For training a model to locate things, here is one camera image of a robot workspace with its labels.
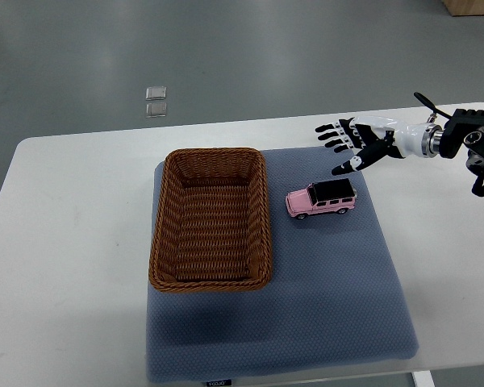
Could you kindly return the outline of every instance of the robot finger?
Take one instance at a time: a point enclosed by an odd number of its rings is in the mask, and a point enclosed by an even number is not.
[[[344,132],[344,129],[342,129],[342,128],[328,129],[328,131],[326,133],[323,133],[317,139],[320,140],[320,141],[324,141],[324,140],[329,139],[331,137],[342,136],[342,135],[346,135],[346,133]]]
[[[327,123],[321,127],[317,127],[315,131],[317,133],[323,133],[324,131],[337,130],[340,128],[340,123]]]
[[[353,141],[347,136],[346,134],[343,135],[335,135],[332,137],[328,137],[330,141],[328,141],[324,146],[327,148],[335,147],[337,144],[343,144],[348,148],[353,148]]]
[[[353,147],[350,147],[348,144],[340,145],[339,147],[333,148],[333,151],[335,153],[341,153],[342,151],[346,149],[352,149]]]
[[[342,175],[353,171],[360,171],[376,163],[387,155],[389,144],[384,139],[380,139],[362,149],[350,160],[332,170],[332,175]]]

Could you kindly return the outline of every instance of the robotic arm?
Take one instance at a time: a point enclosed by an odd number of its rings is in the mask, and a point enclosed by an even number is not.
[[[340,119],[315,129],[322,133],[318,139],[327,141],[327,148],[335,152],[345,149],[361,149],[354,157],[332,170],[333,175],[359,171],[384,156],[405,158],[441,157],[452,159],[464,144],[468,150],[466,167],[477,175],[472,192],[484,196],[484,110],[457,109],[453,115],[436,108],[420,93],[414,94],[432,114],[426,123],[408,125],[396,119],[361,116]],[[436,125],[437,114],[446,117],[448,122]]]

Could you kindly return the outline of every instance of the toy car window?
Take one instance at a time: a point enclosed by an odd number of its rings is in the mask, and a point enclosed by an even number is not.
[[[317,197],[315,196],[315,189],[314,187],[309,187],[308,188],[308,196],[310,196],[310,201],[312,205],[317,203]]]

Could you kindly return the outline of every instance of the cardboard box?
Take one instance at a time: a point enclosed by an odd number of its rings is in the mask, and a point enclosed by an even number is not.
[[[484,15],[484,0],[443,0],[452,16]]]

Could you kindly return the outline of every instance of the mat label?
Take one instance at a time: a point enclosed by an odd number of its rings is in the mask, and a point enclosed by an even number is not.
[[[232,380],[226,379],[223,381],[206,381],[204,385],[206,387],[223,387],[225,385],[232,385]]]

